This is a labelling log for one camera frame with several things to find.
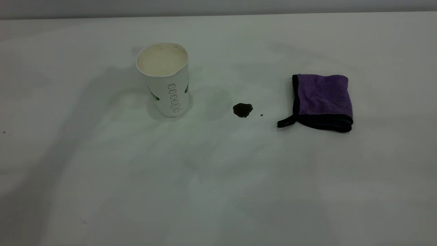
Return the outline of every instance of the dark liquid puddle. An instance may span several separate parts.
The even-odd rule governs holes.
[[[239,103],[232,108],[234,109],[234,114],[241,118],[246,118],[253,110],[252,104],[245,103]]]

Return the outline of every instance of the white table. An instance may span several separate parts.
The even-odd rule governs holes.
[[[0,21],[0,245],[436,245],[436,23]],[[132,66],[159,41],[190,54],[192,104],[174,120]],[[349,77],[350,133],[276,129],[298,73]]]

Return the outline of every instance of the paper cup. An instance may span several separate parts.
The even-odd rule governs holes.
[[[144,48],[135,61],[156,106],[166,117],[188,109],[188,53],[181,45],[164,42]]]

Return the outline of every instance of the folded towel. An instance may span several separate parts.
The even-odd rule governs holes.
[[[286,127],[298,121],[316,129],[349,132],[354,121],[347,82],[342,75],[293,75],[293,115],[278,121],[277,126]]]

